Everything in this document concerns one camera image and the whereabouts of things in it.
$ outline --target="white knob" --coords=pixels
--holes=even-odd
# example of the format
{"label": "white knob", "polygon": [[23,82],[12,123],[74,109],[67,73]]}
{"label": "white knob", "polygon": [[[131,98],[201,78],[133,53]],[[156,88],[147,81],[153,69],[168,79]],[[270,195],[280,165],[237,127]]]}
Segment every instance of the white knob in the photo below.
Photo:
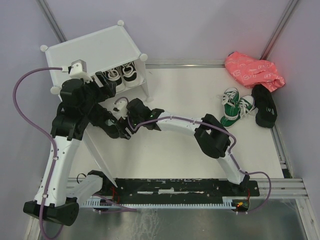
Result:
{"label": "white knob", "polygon": [[53,86],[51,89],[50,89],[50,92],[54,95],[58,95],[60,94],[60,91],[61,91],[62,87],[60,86]]}
{"label": "white knob", "polygon": [[47,46],[47,45],[41,45],[41,46],[40,46],[41,52],[45,52],[47,49],[48,49],[48,46]]}
{"label": "white knob", "polygon": [[148,55],[145,54],[145,53],[142,53],[142,54],[140,55],[140,60],[141,60],[142,62],[147,61],[147,60],[148,60]]}
{"label": "white knob", "polygon": [[123,27],[125,25],[125,22],[122,21],[122,20],[119,20],[117,24],[118,24],[118,26],[122,26]]}

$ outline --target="black slipper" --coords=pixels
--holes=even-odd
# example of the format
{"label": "black slipper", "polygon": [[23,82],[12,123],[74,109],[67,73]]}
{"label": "black slipper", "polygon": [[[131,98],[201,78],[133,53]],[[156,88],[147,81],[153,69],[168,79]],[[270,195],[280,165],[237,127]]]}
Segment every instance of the black slipper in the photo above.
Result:
{"label": "black slipper", "polygon": [[277,109],[271,92],[258,84],[252,89],[252,97],[254,98],[255,107],[258,113],[255,116],[255,122],[263,128],[273,128],[277,119]]}

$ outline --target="white floor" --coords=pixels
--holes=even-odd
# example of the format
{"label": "white floor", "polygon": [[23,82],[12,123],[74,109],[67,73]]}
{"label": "white floor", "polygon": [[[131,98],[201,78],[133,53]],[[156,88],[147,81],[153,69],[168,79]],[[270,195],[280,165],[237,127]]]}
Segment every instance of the white floor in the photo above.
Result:
{"label": "white floor", "polygon": [[[204,117],[209,113],[220,119],[223,106],[217,95],[229,87],[236,87],[241,96],[251,94],[251,89],[233,80],[225,68],[147,69],[146,75],[154,101],[144,104],[180,116]],[[137,87],[108,99],[103,106],[110,106],[118,96],[146,99]],[[206,156],[193,137],[144,127],[130,140],[111,139],[93,126],[88,131],[114,178],[226,178],[218,162]],[[257,126],[254,116],[239,120],[228,131],[237,138],[233,152],[243,170],[264,171],[271,178],[284,177],[271,132]],[[98,169],[82,143],[70,177]]]}

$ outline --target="black mounting plate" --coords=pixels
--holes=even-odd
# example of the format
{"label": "black mounting plate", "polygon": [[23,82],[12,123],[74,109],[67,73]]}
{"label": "black mounting plate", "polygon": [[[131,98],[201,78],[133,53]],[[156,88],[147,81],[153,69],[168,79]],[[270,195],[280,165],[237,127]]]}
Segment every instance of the black mounting plate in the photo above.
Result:
{"label": "black mounting plate", "polygon": [[[222,197],[260,196],[258,183],[248,181],[247,189],[234,191],[234,184],[219,179],[126,179],[116,178],[120,204],[222,204]],[[99,194],[112,196],[112,184]]]}

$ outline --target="white shoe rack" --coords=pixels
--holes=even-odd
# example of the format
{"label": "white shoe rack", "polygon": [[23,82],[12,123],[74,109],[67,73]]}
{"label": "white shoe rack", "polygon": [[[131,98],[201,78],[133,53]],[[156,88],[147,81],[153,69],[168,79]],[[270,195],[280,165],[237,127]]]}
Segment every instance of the white shoe rack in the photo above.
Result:
{"label": "white shoe rack", "polygon": [[[141,53],[132,38],[124,28],[125,23],[119,20],[117,25],[96,31],[54,46],[42,45],[41,51],[45,52],[49,67],[70,66],[72,62],[83,60],[86,62],[87,73],[96,78],[96,72],[120,67],[134,62],[138,83],[133,87],[126,85],[118,93],[129,89],[141,87],[146,95],[146,101],[153,99],[149,95],[146,77],[145,61],[148,56]],[[55,87],[61,87],[62,83],[70,79],[65,72],[51,71],[51,78]]]}

